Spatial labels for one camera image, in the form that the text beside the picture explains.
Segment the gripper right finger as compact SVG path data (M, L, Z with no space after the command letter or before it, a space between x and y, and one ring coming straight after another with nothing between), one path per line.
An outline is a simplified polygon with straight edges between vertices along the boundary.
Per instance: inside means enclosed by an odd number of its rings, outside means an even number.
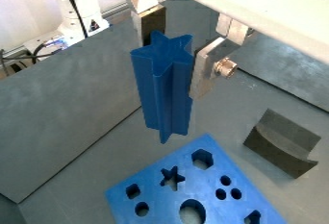
M229 55L240 49L253 33L248 25L224 13L218 16L216 31L218 37L195 51L189 91L193 99L201 98L212 90L217 77L233 76L238 65Z

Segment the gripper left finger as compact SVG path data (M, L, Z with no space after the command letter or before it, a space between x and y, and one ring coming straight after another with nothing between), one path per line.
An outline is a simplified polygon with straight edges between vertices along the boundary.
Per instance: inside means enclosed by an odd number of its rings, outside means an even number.
M131 10L139 45L150 45L151 32L166 31L166 7L159 0L126 0L126 3Z

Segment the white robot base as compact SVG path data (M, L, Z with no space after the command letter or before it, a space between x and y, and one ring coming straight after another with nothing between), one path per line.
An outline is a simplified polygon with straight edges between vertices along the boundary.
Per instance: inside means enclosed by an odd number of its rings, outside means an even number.
M62 22L55 31L42 38L30 40L28 49L32 63L44 60L86 38L110 27L101 13L98 0L55 0L60 10Z

